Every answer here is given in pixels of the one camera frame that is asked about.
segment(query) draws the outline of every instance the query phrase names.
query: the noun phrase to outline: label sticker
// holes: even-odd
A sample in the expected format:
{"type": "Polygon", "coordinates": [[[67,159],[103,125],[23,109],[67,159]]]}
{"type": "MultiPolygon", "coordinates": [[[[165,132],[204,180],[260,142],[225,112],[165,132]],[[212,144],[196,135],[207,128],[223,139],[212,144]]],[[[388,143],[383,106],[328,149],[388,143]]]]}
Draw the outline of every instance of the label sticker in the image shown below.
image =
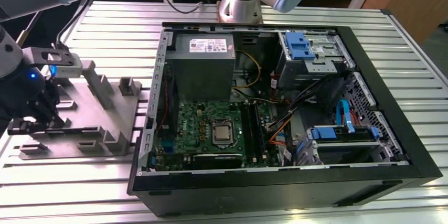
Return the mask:
{"type": "Polygon", "coordinates": [[[291,152],[288,152],[288,150],[285,149],[284,151],[283,151],[283,155],[285,156],[285,158],[291,161],[291,158],[292,158],[292,154],[291,154],[291,152]]]}
{"type": "Polygon", "coordinates": [[[277,88],[277,80],[271,79],[271,88],[277,88]]]}
{"type": "Polygon", "coordinates": [[[225,39],[192,39],[189,52],[227,52],[225,39]]]}
{"type": "Polygon", "coordinates": [[[324,50],[320,47],[312,47],[311,50],[313,53],[324,53],[324,50]]]}

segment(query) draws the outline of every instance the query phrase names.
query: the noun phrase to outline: blue plastic latch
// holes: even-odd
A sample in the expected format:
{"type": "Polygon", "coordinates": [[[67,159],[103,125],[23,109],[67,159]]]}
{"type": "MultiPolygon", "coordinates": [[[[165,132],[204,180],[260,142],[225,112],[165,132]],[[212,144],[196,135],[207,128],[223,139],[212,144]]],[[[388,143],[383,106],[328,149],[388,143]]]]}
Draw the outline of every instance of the blue plastic latch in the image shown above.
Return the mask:
{"type": "Polygon", "coordinates": [[[372,132],[372,135],[373,135],[373,139],[377,140],[380,138],[380,131],[379,131],[379,128],[377,127],[371,127],[371,132],[372,132]]]}
{"type": "Polygon", "coordinates": [[[285,33],[292,60],[315,60],[316,55],[309,50],[309,41],[303,33],[285,33]]]}
{"type": "Polygon", "coordinates": [[[311,135],[313,136],[313,139],[319,139],[319,132],[317,129],[311,129],[311,135]]]}
{"type": "Polygon", "coordinates": [[[335,129],[332,127],[319,127],[316,129],[319,131],[320,138],[323,139],[336,138],[335,129]]]}
{"type": "Polygon", "coordinates": [[[304,142],[300,143],[297,149],[296,149],[296,155],[300,153],[301,149],[304,148],[305,144],[304,142]]]}
{"type": "Polygon", "coordinates": [[[344,121],[345,121],[345,125],[348,128],[348,132],[349,133],[355,133],[355,128],[353,128],[353,124],[352,124],[352,116],[349,114],[349,105],[348,105],[348,101],[341,99],[337,102],[337,106],[336,106],[336,124],[341,125],[343,124],[343,119],[341,119],[341,109],[344,110],[344,121]]]}

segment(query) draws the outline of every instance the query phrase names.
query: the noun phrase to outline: aluminum workbench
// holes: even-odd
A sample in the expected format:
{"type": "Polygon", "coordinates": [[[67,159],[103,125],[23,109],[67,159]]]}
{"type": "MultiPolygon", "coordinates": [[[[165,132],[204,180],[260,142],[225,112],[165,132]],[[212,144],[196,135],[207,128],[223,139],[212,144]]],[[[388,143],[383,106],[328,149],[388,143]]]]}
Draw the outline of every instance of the aluminum workbench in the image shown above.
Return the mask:
{"type": "MultiPolygon", "coordinates": [[[[193,5],[180,4],[188,10],[193,5]]],[[[156,3],[95,2],[67,33],[72,52],[95,60],[111,81],[133,76],[145,87],[135,127],[143,127],[152,66],[163,21],[216,22],[216,6],[176,13],[156,3]]],[[[132,150],[127,156],[23,161],[27,136],[0,140],[0,220],[8,223],[443,223],[448,220],[448,81],[392,16],[379,10],[263,9],[267,24],[351,26],[444,177],[400,190],[364,206],[247,212],[159,219],[127,195],[132,150]]]]}

